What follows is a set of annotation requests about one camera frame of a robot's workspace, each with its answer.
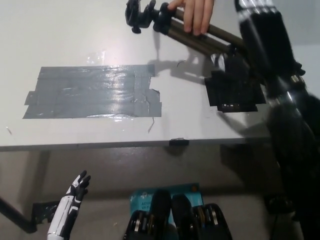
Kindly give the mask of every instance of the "white robotic hand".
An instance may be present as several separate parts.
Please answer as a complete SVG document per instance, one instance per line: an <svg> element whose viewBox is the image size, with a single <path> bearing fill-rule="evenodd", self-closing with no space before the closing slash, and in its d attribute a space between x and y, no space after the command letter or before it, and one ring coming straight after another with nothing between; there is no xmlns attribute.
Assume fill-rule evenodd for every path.
<svg viewBox="0 0 320 240"><path fill-rule="evenodd" d="M52 219L47 240L69 240L81 202L88 193L87 187L91 176L85 177L86 174L87 171L83 171L78 175L64 197L61 198Z"/></svg>

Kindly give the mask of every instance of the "human hand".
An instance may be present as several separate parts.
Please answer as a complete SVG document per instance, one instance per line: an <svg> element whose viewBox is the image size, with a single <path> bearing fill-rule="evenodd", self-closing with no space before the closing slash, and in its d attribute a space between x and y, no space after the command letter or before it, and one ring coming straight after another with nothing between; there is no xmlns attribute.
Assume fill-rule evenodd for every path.
<svg viewBox="0 0 320 240"><path fill-rule="evenodd" d="M173 11L178 7L184 8L184 31L194 35L205 34L210 25L215 0L173 0L168 9Z"/></svg>

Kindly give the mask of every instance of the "white table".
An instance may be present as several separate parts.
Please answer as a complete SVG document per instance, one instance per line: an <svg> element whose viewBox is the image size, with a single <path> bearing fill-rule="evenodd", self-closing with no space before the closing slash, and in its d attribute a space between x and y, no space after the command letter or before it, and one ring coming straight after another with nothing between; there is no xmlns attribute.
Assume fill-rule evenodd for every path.
<svg viewBox="0 0 320 240"><path fill-rule="evenodd" d="M320 54L320 2L295 0L291 7L286 2L275 0L296 58L307 71L307 85L320 97L316 58ZM233 4L233 0L216 0L211 23L239 35ZM178 138L190 144L268 139L262 124L265 105L258 105L259 112L226 114L227 123L209 105L203 56L155 34L152 27L133 34L126 25L125 8L126 0L1 0L0 150L155 146ZM159 38L159 59L155 38ZM104 58L95 59L94 53L104 53ZM190 54L196 55L195 61L187 60ZM41 67L87 66L92 64L88 57L93 57L95 65L155 64L156 70L162 69L150 86L160 92L162 117L154 118L149 132L153 123L149 117L23 119L27 94L35 89ZM177 67L181 60L187 61ZM185 71L191 72L187 79Z"/></svg>

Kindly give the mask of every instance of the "gray floor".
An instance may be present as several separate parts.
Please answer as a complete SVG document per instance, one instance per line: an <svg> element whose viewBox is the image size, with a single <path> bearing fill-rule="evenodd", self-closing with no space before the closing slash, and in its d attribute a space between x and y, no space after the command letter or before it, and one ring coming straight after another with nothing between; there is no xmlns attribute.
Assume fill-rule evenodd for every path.
<svg viewBox="0 0 320 240"><path fill-rule="evenodd" d="M0 195L30 216L32 203L59 200L86 169L92 180L71 239L120 240L137 188L198 182L205 203L222 208L234 240L267 240L274 216L261 195L281 191L277 164L267 146L219 145L0 153ZM0 216L1 239L44 240L48 224L28 235ZM279 218L275 240L299 240L290 216Z"/></svg>

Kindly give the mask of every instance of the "duct tape strip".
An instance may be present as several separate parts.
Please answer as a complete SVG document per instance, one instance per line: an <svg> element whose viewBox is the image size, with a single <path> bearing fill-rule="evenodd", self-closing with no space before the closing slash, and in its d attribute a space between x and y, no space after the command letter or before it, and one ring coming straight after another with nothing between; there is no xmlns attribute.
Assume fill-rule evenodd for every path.
<svg viewBox="0 0 320 240"><path fill-rule="evenodd" d="M154 65L42 67L24 119L161 117Z"/></svg>
<svg viewBox="0 0 320 240"><path fill-rule="evenodd" d="M62 90L30 91L24 105L70 105L70 104L123 104L160 102L159 92L148 89L144 91L120 90Z"/></svg>
<svg viewBox="0 0 320 240"><path fill-rule="evenodd" d="M154 65L58 66L42 67L39 79L105 79L155 77Z"/></svg>
<svg viewBox="0 0 320 240"><path fill-rule="evenodd" d="M76 119L76 118L137 118L161 117L161 102L144 104L126 102L122 104L59 104L28 106L24 119Z"/></svg>
<svg viewBox="0 0 320 240"><path fill-rule="evenodd" d="M42 79L35 86L36 91L60 90L147 90L150 87L150 77L123 77L123 78L67 78L67 79Z"/></svg>

